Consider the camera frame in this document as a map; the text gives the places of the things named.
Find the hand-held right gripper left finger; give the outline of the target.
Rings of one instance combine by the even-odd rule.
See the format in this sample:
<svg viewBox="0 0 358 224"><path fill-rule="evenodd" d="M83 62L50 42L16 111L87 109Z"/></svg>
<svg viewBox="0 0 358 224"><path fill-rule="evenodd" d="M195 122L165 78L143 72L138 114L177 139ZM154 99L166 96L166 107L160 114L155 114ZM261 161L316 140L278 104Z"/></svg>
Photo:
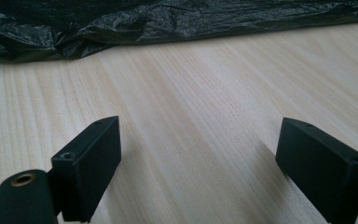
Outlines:
<svg viewBox="0 0 358 224"><path fill-rule="evenodd" d="M92 122L51 158L64 220L91 220L120 161L117 116Z"/></svg>

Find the black plastic trash bag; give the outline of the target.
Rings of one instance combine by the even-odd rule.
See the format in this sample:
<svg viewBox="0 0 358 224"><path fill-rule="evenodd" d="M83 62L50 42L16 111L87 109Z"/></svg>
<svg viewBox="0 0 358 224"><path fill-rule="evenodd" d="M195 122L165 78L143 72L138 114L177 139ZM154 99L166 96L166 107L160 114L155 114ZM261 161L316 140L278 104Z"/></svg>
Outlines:
<svg viewBox="0 0 358 224"><path fill-rule="evenodd" d="M0 63L358 22L358 0L0 0Z"/></svg>

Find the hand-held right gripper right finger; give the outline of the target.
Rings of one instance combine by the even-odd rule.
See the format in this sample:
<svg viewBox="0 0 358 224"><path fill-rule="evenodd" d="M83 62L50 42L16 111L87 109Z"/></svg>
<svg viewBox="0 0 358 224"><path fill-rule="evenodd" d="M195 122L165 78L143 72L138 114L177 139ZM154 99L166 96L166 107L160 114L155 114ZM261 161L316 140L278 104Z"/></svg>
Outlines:
<svg viewBox="0 0 358 224"><path fill-rule="evenodd" d="M276 162L330 224L358 217L358 151L301 120L284 118Z"/></svg>

